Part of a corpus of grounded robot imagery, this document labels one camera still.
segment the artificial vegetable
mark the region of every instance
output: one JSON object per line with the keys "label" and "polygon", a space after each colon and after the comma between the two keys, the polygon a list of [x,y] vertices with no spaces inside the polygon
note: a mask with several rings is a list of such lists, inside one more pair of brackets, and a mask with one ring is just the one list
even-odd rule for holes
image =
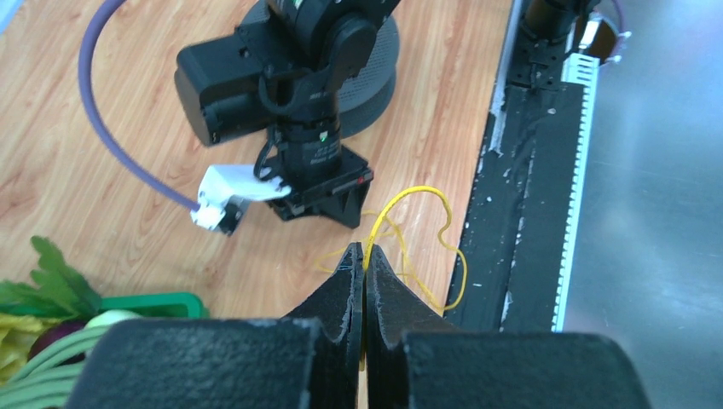
{"label": "artificial vegetable", "polygon": [[[68,335],[76,331],[84,329],[85,324],[86,321],[84,320],[69,320],[61,322],[58,326],[50,328],[45,333],[43,333],[43,335],[41,335],[32,345],[32,347],[30,348],[30,353],[27,355],[27,359],[33,359],[35,355],[43,352],[43,350],[49,347],[52,343],[58,341],[63,337],[67,337]],[[83,360],[84,357],[84,354],[78,354],[63,362],[62,365],[78,363]]]}
{"label": "artificial vegetable", "polygon": [[2,408],[62,407],[85,365],[63,365],[78,354],[88,354],[109,325],[76,331],[49,345],[0,388]]}
{"label": "artificial vegetable", "polygon": [[88,321],[88,324],[85,325],[85,328],[95,328],[97,326],[113,325],[120,321],[134,320],[137,318],[142,318],[142,316],[132,311],[126,311],[124,309],[111,309]]}
{"label": "artificial vegetable", "polygon": [[31,346],[60,320],[0,313],[0,385],[27,363]]}
{"label": "artificial vegetable", "polygon": [[75,268],[66,264],[58,247],[35,236],[32,246],[40,255],[38,269],[30,277],[35,286],[0,283],[0,313],[43,316],[61,320],[90,319],[101,309],[101,296]]}

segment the wooden table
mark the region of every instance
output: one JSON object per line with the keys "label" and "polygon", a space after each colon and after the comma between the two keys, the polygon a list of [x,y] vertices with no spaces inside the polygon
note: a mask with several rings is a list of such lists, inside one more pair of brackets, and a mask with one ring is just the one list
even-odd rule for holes
{"label": "wooden table", "polygon": [[[356,231],[319,218],[283,223],[258,204],[227,238],[196,227],[187,211],[131,176],[99,142],[78,94],[78,48],[100,3],[27,0],[0,40],[0,278],[27,279],[37,261],[30,237],[40,234],[103,295],[191,291],[215,316],[285,314],[327,277],[313,261],[365,237],[373,220]],[[406,187],[437,187],[454,209],[446,237],[459,241],[510,3],[399,6],[394,100],[347,141],[376,172],[365,209],[381,210]],[[251,5],[130,0],[98,44],[95,92],[109,129],[140,164],[191,197],[208,165],[252,163],[263,136],[202,147],[176,97],[176,53],[229,34]],[[446,217],[440,201],[414,195],[391,216],[442,302],[455,256],[437,243]],[[381,244],[399,268],[396,242]]]}

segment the metal surface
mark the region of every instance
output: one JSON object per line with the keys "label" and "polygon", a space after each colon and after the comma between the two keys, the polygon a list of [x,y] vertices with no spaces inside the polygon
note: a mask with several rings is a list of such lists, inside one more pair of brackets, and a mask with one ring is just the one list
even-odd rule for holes
{"label": "metal surface", "polygon": [[600,75],[566,331],[631,356],[654,407],[723,406],[723,3],[626,2]]}

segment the purple onion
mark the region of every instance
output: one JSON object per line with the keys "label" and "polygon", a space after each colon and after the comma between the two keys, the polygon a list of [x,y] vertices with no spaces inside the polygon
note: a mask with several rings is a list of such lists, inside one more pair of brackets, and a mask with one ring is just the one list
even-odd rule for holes
{"label": "purple onion", "polygon": [[[33,343],[33,345],[30,347],[30,353],[27,355],[27,360],[31,360],[35,357],[35,355],[40,354],[45,350],[47,347],[49,347],[51,344],[53,344],[55,341],[67,337],[68,335],[80,331],[85,328],[85,323],[87,321],[82,320],[69,320],[60,323],[58,326],[55,326],[53,328],[50,328],[46,332],[43,333],[36,341]],[[85,359],[85,354],[77,354],[73,356],[72,358],[69,358],[68,360],[63,361],[61,365],[69,365],[69,364],[76,364],[80,362],[81,360]]]}

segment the white bracket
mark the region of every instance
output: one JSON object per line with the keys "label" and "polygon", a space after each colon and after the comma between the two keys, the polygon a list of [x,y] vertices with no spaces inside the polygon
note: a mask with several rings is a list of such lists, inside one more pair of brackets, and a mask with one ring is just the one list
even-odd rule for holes
{"label": "white bracket", "polygon": [[[201,207],[191,212],[191,220],[202,228],[218,231],[230,202],[234,201],[241,209],[245,209],[251,202],[284,198],[292,189],[282,186],[282,183],[280,177],[259,181],[253,175],[252,164],[213,164],[208,167],[200,183]],[[242,216],[236,215],[236,220],[239,222]]]}

